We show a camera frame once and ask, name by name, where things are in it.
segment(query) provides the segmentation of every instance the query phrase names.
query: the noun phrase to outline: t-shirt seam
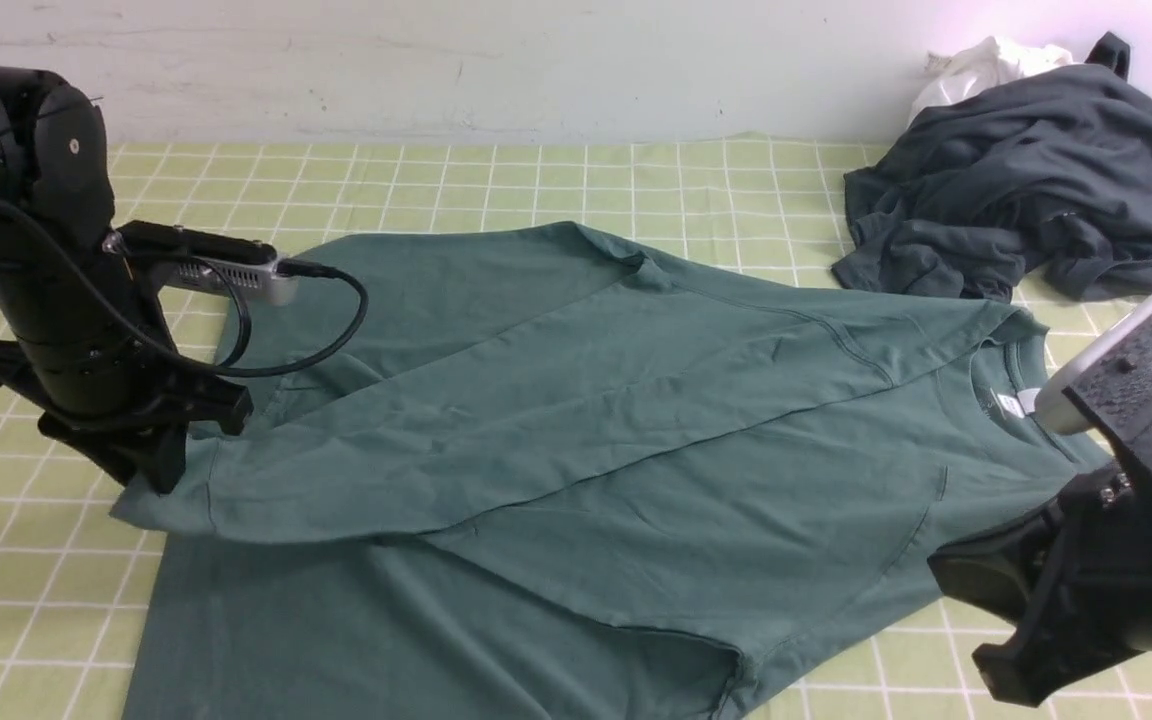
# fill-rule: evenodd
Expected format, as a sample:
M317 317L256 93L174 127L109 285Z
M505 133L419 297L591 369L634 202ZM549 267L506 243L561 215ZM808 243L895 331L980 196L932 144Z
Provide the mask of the t-shirt seam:
M846 328L838 327L835 324L829 323L829 320L827 319L820 318L820 316L818 314L801 313L797 310L787 309L787 306L755 305L751 304L751 302L730 300L730 297L717 295L715 293L712 291L699 290L699 288L696 288L691 285L680 282L676 278L675 281L673 281L673 283L677 288L681 288L681 290L690 291L694 293L694 295L699 295L702 297L707 297L707 300L713 300L714 302L722 302L723 305L742 306L742 309L758 310L761 311L763 313L789 314L791 316L791 318L801 319L804 323L812 323L814 325L819 325L819 327L825 328L826 332L829 333L829 336L833 338L833 341L835 341L835 346L840 348L840 350L851 356L852 361L858 361L859 364L869 365L870 369L873 369L874 372L881 376L882 381L887 382L887 387L895 387L896 382L893 381L890 373L887 372L887 369L882 367L882 365L879 365L877 361L870 359L870 357L865 355L865 353L858 346L856 346L855 338L851 338L851 334L847 333Z
M932 500L929 501L927 506L924 507L923 514L919 516L918 521L916 521L916 523L914 524L914 529L910 530L910 533L905 538L905 541L901 543L900 550L893 552L890 558L888 558L886 561L882 562L882 569L879 570L877 575L874 575L873 579L871 579L864 588L862 588L859 592L856 592L854 596L851 596L851 598L849 598L847 602L842 602L842 605L838 607L836 611L829 612L828 615L813 621L813 623L810 624L809 629L803 630L803 632L788 635L787 638L774 644L774 646L768 647L767 652L764 652L763 655L758 655L758 660L755 660L753 666L751 667L753 667L753 669L758 669L758 667L763 666L764 662L767 662L768 659L771 659L771 657L775 655L778 652L781 652L786 647L796 646L796 644L799 644L803 641L812 638L813 635L818 632L821 624L832 624L833 621L838 620L838 616L844 615L844 613L850 611L856 605L856 602L863 601L869 593L872 593L874 591L874 588L878 588L878 584L881 584L882 581L887 578L887 575L890 575L892 569L896 568L896 566L900 564L900 561L905 559L905 555L909 555L910 548L914 547L914 544L916 541L918 541L918 537L919 535L922 535L923 529L927 526L927 521L932 516L933 507L937 506L937 502L941 502L943 500L945 493L948 488L948 483L950 483L950 469L948 468L948 465L941 465L941 479L937 484L935 495L933 495Z

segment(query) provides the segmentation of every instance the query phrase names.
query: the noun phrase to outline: clothing label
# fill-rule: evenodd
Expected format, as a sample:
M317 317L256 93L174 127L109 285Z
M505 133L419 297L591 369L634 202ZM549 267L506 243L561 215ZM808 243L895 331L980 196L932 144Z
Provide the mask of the clothing label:
M1015 415L1016 418L1024 418L1025 409L1020 406L1020 401L1016 400L1016 397L1011 397L1010 395L998 395L996 393L995 397L998 397L998 407L1002 407L1002 410L1005 410L1006 414Z
M1016 393L1016 400L1020 401L1020 407L1025 411L1025 415L1034 414L1034 401L1038 400L1039 389L1041 388L1032 387Z
M993 393L993 397L998 401L998 407L1002 407L1005 414L1015 415L1016 418L1024 418L1024 416L1034 414L1034 400L1038 397L1038 389L1023 389L1016 393L1015 397Z

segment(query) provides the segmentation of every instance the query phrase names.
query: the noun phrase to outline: green t-shirt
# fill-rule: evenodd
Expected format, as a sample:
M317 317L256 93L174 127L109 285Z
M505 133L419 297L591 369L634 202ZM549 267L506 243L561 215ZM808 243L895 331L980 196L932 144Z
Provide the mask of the green t-shirt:
M124 717L743 717L937 598L940 544L1102 462L988 301L803 290L554 223L357 236L332 359L197 429ZM353 313L302 282L244 365ZM225 336L233 336L229 319Z

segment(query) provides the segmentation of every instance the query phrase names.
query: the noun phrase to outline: white cloth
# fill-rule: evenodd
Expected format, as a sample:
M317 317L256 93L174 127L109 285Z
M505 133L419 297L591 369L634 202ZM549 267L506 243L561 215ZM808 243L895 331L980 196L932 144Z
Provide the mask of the white cloth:
M1037 76L1062 65L1075 65L1074 55L1064 47L1029 47L1000 36L984 38L977 46L950 58L929 55L929 70L937 77L914 100L909 122L924 108L954 105L988 88Z

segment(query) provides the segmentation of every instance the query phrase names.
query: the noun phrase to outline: green checkered tablecloth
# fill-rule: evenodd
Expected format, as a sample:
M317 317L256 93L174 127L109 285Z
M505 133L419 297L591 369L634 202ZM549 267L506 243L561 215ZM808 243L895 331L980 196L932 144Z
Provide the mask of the green checkered tablecloth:
M573 219L692 260L833 287L850 240L841 177L882 147L765 136L659 145L429 147L123 145L109 154L127 219L274 242L358 232L478 232ZM210 356L223 301L162 294L174 336ZM1128 313L1028 279L1015 302L1053 328L1049 369ZM0 316L0 338L5 336ZM116 486L40 438L0 391L0 720L118 717L162 538L106 516ZM819 667L759 720L1152 720L1152 655L1038 711L998 705L970 652L1005 626L934 602Z

